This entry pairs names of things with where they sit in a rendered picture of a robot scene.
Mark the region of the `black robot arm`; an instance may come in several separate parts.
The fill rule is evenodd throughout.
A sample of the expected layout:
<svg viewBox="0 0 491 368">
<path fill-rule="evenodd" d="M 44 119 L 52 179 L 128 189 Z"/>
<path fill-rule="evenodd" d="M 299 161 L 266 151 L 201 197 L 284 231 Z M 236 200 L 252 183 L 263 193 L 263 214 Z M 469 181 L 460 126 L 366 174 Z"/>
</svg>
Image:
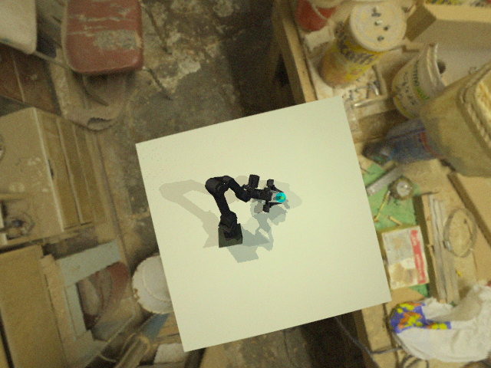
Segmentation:
<svg viewBox="0 0 491 368">
<path fill-rule="evenodd" d="M 251 198 L 256 198 L 259 178 L 259 176 L 252 174 L 249 176 L 248 185 L 243 184 L 242 186 L 240 186 L 234 180 L 234 178 L 230 176 L 213 177 L 206 181 L 205 188 L 214 197 L 221 212 L 218 226 L 223 230 L 223 234 L 227 241 L 237 237 L 237 217 L 236 213 L 230 211 L 229 209 L 228 203 L 224 196 L 225 191 L 230 188 L 235 193 L 237 199 L 240 199 L 243 202 L 248 202 Z M 259 196 L 260 199 L 265 201 L 272 200 L 272 192 L 270 188 L 265 187 L 264 190 L 260 190 L 260 192 L 262 193 L 261 196 Z"/>
</svg>

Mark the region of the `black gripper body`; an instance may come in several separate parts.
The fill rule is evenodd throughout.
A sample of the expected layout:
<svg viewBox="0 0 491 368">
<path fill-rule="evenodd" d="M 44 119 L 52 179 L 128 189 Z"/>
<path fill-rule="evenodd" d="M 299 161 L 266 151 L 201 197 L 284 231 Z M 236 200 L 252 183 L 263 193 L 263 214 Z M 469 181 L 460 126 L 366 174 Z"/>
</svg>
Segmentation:
<svg viewBox="0 0 491 368">
<path fill-rule="evenodd" d="M 268 188 L 270 189 L 273 189 L 273 183 L 274 183 L 274 179 L 268 179 L 266 186 L 268 186 Z M 257 189 L 256 199 L 260 199 L 259 196 L 261 196 L 262 194 L 260 190 L 262 191 L 263 189 Z M 265 205 L 263 205 L 263 212 L 269 212 L 270 206 L 271 203 L 269 203 L 269 201 L 265 201 Z"/>
</svg>

